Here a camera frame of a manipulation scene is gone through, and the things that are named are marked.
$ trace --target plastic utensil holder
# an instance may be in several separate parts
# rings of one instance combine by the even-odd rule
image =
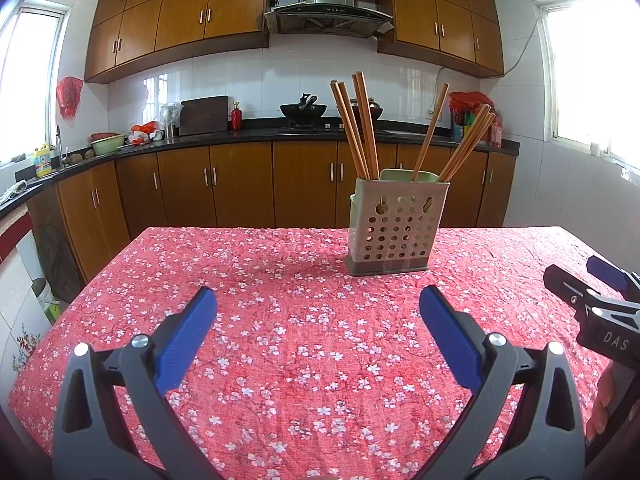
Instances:
[[[353,276],[426,270],[444,209],[448,182],[421,171],[383,170],[380,180],[356,180],[351,195],[349,254]]]

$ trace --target silver screw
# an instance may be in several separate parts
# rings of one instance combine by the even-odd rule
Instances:
[[[145,334],[138,334],[131,340],[131,346],[133,348],[144,348],[149,344],[149,336]]]
[[[505,346],[507,344],[507,338],[505,338],[505,336],[503,336],[502,334],[494,332],[492,334],[489,334],[489,343],[494,346]]]
[[[564,353],[564,348],[562,348],[562,345],[558,341],[552,341],[549,343],[549,351],[552,354],[562,355]]]
[[[74,354],[78,357],[82,357],[89,351],[89,345],[87,343],[78,343],[74,348]]]

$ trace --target red bottle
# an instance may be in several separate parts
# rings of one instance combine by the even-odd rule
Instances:
[[[240,101],[234,101],[235,108],[231,110],[231,129],[239,130],[242,127],[242,110],[238,108]]]

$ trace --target hanging red bag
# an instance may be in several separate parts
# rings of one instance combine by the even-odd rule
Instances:
[[[84,82],[77,77],[63,78],[56,88],[56,100],[60,108],[60,115],[65,119],[76,116],[78,104],[80,103],[80,91]]]

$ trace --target tablecloth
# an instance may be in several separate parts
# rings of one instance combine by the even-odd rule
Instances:
[[[440,229],[430,270],[348,275],[347,230],[150,228],[76,298],[15,383],[10,405],[50,451],[67,357],[150,333],[203,285],[218,317],[168,401],[227,479],[409,478],[452,428],[470,394],[457,386],[418,314],[435,284],[482,328],[514,344],[566,348],[587,415],[607,360],[575,343],[573,311],[544,289],[555,263],[588,275],[594,254],[562,228]],[[141,455],[157,463],[129,397],[117,389]],[[514,386],[483,458],[495,455]]]

